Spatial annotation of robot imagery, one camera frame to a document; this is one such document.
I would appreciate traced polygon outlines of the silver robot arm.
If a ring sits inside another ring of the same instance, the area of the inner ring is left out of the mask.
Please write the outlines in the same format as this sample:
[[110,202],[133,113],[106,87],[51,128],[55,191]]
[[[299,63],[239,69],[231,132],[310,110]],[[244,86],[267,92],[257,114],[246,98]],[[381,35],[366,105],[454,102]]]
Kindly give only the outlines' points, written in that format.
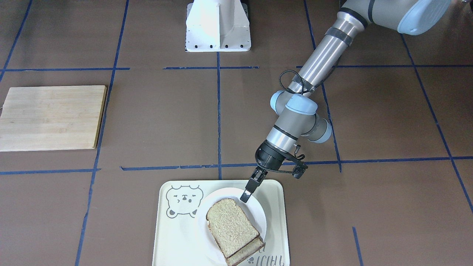
[[301,137],[312,143],[324,143],[332,127],[317,113],[310,99],[333,71],[343,52],[369,25],[379,25],[401,34],[420,35],[433,27],[445,14],[449,0],[347,0],[337,13],[336,22],[289,86],[277,91],[270,100],[278,119],[267,138],[257,148],[257,167],[249,178],[240,200],[246,203],[269,172],[280,172],[285,161],[294,162],[289,173],[299,179],[307,169],[299,154]]

